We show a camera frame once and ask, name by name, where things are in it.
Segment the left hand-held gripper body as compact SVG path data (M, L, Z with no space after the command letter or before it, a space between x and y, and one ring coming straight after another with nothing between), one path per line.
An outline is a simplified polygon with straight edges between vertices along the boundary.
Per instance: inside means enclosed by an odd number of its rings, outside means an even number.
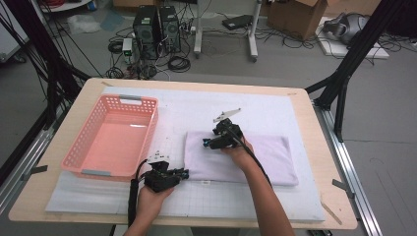
M151 170L144 174L145 185L159 193L173 188L181 181L180 169L169 169L169 156L157 151L148 158Z

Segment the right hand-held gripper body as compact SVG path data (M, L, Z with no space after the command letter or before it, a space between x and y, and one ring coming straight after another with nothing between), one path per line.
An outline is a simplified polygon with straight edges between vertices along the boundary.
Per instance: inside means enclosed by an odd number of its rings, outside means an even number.
M211 149L227 147L235 148L238 145L243 137L243 133L238 125L232 123L230 117L240 111L240 108L223 111L219 116L213 119L216 126L212 130L215 134L215 138L209 140L209 147Z

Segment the white printed towel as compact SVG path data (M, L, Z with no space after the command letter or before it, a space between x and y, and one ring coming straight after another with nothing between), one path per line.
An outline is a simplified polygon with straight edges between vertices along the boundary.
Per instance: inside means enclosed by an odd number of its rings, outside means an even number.
M243 171L231 157L219 149L204 147L209 132L188 132L185 140L184 164L193 181L245 183ZM294 187L299 180L294 168L287 137L249 134L246 139L254 146L255 156L273 186Z

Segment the pink plastic basket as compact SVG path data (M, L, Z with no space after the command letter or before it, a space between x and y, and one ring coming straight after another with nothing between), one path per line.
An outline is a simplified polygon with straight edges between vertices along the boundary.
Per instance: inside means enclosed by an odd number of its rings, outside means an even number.
M82 178L128 182L148 156L157 120L154 97L103 94L61 168Z

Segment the person's left hand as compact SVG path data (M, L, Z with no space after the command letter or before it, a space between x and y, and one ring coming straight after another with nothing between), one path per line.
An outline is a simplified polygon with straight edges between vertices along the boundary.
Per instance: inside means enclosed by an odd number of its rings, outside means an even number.
M174 189L156 193L151 188L144 186L138 194L136 219L139 221L153 222L159 215L162 205Z

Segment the person's right hand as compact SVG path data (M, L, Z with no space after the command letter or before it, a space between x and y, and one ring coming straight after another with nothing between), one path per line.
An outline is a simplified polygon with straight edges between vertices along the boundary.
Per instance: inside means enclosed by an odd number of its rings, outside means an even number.
M248 168L254 166L256 162L254 158L252 157L252 154L253 154L252 145L249 142L247 142L245 139L242 139L241 142L243 143L242 146L226 147L226 148L222 148L221 151L229 155L232 158L233 162L242 171L246 171Z

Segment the white foam mat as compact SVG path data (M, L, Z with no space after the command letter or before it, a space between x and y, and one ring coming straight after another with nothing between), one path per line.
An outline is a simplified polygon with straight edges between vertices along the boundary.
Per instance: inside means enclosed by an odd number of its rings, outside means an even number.
M273 188L289 219L297 222L325 220L295 117L294 104L289 97L119 87L106 88L102 94L147 96L158 100L158 120L149 153L139 164L136 172L149 170L148 158L157 151L169 156L171 167L185 168L184 149L187 133L200 131L213 135L213 119L223 111L240 108L241 111L235 114L232 120L240 126L245 139L249 134L288 138L299 184L294 187ZM124 215L128 210L130 181L82 178L63 170L46 209L49 212ZM247 182L190 179L175 187L164 202L161 213L164 216L222 219L253 219L256 216Z

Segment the white metal stand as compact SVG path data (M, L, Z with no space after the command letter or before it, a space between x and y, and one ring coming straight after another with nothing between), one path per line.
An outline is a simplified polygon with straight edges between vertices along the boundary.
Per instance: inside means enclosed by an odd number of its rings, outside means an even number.
M202 53L202 42L203 42L203 27L202 27L202 16L203 16L203 10L201 6L202 0L197 0L197 17L196 17L196 31L195 31L195 40L194 40L194 54L196 58L200 57L200 54ZM255 7L254 7L254 13L253 13L253 20L252 23L248 29L247 37L249 42L249 48L250 48L250 57L253 62L256 62L258 60L258 47L256 43L256 29L258 24L259 15L262 8L262 0L254 0L255 1Z

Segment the black flat device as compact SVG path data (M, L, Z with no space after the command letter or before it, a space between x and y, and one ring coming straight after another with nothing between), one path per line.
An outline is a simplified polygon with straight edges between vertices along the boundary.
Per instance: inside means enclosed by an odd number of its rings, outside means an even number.
M228 30L237 30L248 26L253 20L251 15L242 15L222 21L222 25Z

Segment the narrow black computer tower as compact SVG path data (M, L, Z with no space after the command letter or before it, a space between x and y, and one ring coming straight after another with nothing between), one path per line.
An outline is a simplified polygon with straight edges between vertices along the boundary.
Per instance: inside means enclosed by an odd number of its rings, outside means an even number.
M165 50L170 53L181 51L179 20L173 6L159 8L162 39Z

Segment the white power adapter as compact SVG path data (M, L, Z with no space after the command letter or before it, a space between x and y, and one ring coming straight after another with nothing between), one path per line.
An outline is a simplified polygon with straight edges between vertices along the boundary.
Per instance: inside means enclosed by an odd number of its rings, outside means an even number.
M125 56L131 56L133 54L133 39L132 38L123 39L122 52Z

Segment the wide black computer tower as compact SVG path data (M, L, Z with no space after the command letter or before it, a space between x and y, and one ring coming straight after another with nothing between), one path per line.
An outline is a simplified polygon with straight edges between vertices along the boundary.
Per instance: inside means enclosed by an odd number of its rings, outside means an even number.
M161 40L157 8L154 5L141 5L134 19L133 29L141 58L155 60L157 44Z

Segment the thin wooden strip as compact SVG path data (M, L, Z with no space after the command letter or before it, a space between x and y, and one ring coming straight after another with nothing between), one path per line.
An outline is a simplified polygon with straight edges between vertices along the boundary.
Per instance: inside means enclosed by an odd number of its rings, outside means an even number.
M340 216L340 209L337 206L329 206L324 202L321 202L323 209L331 216L331 218L338 224L342 225L342 219Z

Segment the open cardboard box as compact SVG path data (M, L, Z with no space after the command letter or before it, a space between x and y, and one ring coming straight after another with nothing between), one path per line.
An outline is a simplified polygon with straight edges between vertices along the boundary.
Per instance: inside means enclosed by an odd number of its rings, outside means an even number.
M268 26L307 40L315 34L328 0L275 0L270 4Z

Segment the white foam board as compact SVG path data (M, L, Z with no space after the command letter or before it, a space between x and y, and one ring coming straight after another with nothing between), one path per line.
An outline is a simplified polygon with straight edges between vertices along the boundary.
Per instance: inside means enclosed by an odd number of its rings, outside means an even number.
M324 22L328 17L322 17L319 26L316 29L316 39L326 56L344 58L348 52L347 46L332 35L331 32L323 32ZM366 55L367 59L388 59L388 53L378 44Z

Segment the grey headset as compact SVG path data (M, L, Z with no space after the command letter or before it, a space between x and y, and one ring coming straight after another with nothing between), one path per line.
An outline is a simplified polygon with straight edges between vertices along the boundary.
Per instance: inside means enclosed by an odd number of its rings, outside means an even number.
M335 19L325 21L323 32L330 32L345 45L351 43L368 23L369 18L358 13L341 13Z

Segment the clear plastic bag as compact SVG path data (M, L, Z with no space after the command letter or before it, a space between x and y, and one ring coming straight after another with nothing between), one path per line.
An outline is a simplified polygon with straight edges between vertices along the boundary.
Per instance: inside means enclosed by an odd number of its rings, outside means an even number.
M75 15L67 19L71 34L93 33L100 30L99 23L90 15Z

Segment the large cardboard box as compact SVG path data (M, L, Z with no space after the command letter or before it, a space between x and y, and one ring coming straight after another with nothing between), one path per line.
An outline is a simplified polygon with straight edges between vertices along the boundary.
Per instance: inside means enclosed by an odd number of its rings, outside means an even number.
M372 15L382 0L328 0L325 16L336 17L340 13Z

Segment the white cabinet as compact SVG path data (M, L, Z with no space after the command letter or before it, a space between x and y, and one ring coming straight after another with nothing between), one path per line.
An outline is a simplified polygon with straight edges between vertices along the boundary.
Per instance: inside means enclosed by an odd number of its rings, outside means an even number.
M7 26L15 30L17 35L24 42L28 42L29 38L8 7L5 4L0 4L0 63L5 63L21 48L21 46L6 30L1 21L4 21Z

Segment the grey metal bracket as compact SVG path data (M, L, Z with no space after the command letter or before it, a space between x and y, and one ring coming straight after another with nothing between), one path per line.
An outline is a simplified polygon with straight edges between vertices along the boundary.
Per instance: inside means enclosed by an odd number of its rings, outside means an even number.
M45 172L48 169L48 165L42 165L32 168L28 173L22 174L21 180L28 181L28 179L33 175L41 172Z
M354 199L355 198L355 193L353 193L350 190L348 185L346 185L346 184L344 184L344 183L342 183L342 182L340 182L336 179L332 179L331 183L332 183L333 186L343 190L346 193L347 198L349 198L349 199Z

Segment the aluminium rail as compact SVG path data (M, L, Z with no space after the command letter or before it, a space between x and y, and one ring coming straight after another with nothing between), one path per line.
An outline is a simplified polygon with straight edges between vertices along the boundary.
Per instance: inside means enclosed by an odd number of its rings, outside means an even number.
M361 224L367 236L383 236L345 142L340 141L333 130L334 118L331 112L323 110L318 105L313 105L313 108L321 122L324 133L328 136L330 149L334 152L336 166L341 172L342 187L353 204L357 221Z
M26 182L21 180L22 174L37 167L54 133L52 128L30 129L0 167L0 216Z

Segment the black metal frame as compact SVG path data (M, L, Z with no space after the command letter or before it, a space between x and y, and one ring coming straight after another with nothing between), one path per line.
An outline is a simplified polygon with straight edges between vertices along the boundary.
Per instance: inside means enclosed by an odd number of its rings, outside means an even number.
M385 29L408 1L381 0L336 70L327 78L305 88L307 93L323 89L321 95L314 100L314 104L322 110L330 111L332 103L337 99L333 132L339 142L343 143L342 126L349 81Z

